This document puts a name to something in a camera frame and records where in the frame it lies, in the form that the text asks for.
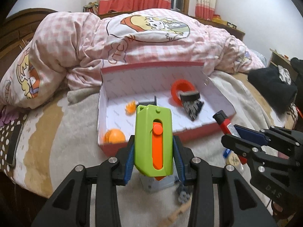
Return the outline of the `orange translucent crown cup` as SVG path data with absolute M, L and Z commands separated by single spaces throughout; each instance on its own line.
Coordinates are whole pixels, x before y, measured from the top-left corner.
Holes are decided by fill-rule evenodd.
M 127 115 L 133 115 L 136 112 L 136 106 L 137 104 L 135 100 L 130 101 L 125 106 L 125 113 Z

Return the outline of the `orange ping pong ball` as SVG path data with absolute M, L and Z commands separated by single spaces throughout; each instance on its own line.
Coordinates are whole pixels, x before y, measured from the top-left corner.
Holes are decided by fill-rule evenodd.
M 103 136 L 103 142 L 106 144 L 117 144 L 125 141 L 125 135 L 119 129 L 110 129 Z

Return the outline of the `black metal tray piece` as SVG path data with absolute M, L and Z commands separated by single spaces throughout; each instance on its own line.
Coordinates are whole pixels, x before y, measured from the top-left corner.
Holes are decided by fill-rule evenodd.
M 153 106 L 156 106 L 156 105 L 157 105 L 157 97 L 154 96 L 154 99 L 153 99 L 153 100 L 140 101 L 140 102 L 138 102 L 137 105 L 138 105 L 138 106 L 139 106 L 139 105 L 143 105 L 143 106 L 153 105 Z

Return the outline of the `dotted brown bed sheet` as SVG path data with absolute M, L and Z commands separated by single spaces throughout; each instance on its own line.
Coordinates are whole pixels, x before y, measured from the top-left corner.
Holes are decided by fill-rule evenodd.
M 15 183 L 16 152 L 29 110 L 10 108 L 1 109 L 1 172 Z

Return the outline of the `brown wooden headboard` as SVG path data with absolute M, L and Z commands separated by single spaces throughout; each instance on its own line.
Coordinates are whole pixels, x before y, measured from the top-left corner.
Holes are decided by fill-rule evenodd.
M 47 8 L 30 8 L 19 11 L 4 21 L 1 26 L 1 77 L 31 41 L 41 21 L 54 12 Z

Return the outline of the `red cardboard box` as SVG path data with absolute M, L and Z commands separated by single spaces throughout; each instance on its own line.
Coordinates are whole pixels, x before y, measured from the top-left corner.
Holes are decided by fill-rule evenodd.
M 108 157 L 127 143 L 103 142 L 111 129 L 122 131 L 126 139 L 135 133 L 136 116 L 127 115 L 126 105 L 156 101 L 160 107 L 172 112 L 172 128 L 182 142 L 196 140 L 215 133 L 220 128 L 213 115 L 223 110 L 232 118 L 236 111 L 230 101 L 203 73 L 202 66 L 182 62 L 120 65 L 101 69 L 102 85 L 99 92 L 98 144 Z M 191 121 L 183 107 L 178 106 L 170 93 L 173 83 L 179 79 L 189 81 L 199 91 L 204 102 L 197 120 Z

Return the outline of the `wooden notched block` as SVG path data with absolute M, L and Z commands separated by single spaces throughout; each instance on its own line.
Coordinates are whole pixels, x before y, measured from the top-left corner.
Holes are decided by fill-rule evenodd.
M 170 214 L 167 218 L 163 219 L 157 226 L 158 227 L 169 227 L 173 223 L 176 222 L 176 220 L 184 214 L 191 206 L 192 203 L 192 197 L 188 200 L 188 202 L 182 204 L 177 210 L 175 210 L 172 214 Z

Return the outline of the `pink checkered quilt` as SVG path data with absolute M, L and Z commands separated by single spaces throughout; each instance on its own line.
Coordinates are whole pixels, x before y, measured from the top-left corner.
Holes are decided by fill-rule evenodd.
M 204 74 L 263 68 L 241 40 L 168 9 L 101 19 L 54 12 L 38 25 L 1 80 L 1 105 L 37 108 L 65 82 L 79 90 L 102 84 L 101 69 L 162 62 L 197 63 Z

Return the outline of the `black tape roll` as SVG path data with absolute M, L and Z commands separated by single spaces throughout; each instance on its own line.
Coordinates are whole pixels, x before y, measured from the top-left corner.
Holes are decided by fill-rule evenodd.
M 183 103 L 184 102 L 193 102 L 193 101 L 199 100 L 199 98 L 200 98 L 200 93 L 197 90 L 180 92 L 179 95 L 180 95 L 180 99 Z

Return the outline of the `black clothing pile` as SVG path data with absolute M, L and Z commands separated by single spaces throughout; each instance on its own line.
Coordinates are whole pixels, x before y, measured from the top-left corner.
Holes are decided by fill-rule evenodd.
M 297 73 L 295 81 L 288 78 L 285 68 L 268 67 L 248 74 L 248 81 L 278 114 L 286 112 L 291 104 L 302 111 L 302 60 L 292 58 L 290 63 Z

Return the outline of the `white black robot figure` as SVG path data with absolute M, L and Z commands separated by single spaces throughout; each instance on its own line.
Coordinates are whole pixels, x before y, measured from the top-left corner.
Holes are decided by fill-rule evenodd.
M 192 192 L 193 192 L 193 187 L 192 186 L 185 186 L 181 183 L 179 183 L 177 189 L 177 200 L 180 204 L 185 204 L 189 201 Z

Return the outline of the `grey white towel blanket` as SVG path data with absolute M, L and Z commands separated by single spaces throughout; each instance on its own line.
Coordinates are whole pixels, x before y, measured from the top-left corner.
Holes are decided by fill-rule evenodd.
M 254 130 L 285 125 L 246 75 L 215 71 L 210 79 L 234 106 L 234 124 Z M 98 99 L 98 88 L 68 93 L 69 104 L 64 109 L 50 153 L 53 188 L 57 188 L 76 165 L 96 166 L 106 159 L 97 143 Z M 117 188 L 117 195 L 122 226 L 157 226 L 179 208 L 175 187 L 148 193 L 137 170 L 126 186 Z

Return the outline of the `green orange toy cutter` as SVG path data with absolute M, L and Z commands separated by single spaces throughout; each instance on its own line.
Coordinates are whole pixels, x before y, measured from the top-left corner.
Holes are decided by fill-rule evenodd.
M 139 105 L 136 109 L 134 164 L 157 181 L 173 174 L 173 129 L 169 108 Z

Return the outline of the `dark patterned fabric beanbag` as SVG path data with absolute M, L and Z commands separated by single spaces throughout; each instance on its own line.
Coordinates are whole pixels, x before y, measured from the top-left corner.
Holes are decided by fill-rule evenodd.
M 183 102 L 183 107 L 188 117 L 191 119 L 191 121 L 196 120 L 203 106 L 204 106 L 204 102 L 200 100 Z

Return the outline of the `round wooden chess piece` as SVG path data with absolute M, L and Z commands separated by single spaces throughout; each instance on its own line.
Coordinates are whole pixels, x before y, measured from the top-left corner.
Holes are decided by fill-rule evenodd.
M 227 165 L 231 165 L 231 166 L 234 166 L 235 168 L 240 168 L 241 166 L 241 162 L 239 160 L 239 157 L 238 155 L 236 155 L 233 151 L 231 151 L 227 158 L 226 158 L 226 164 Z

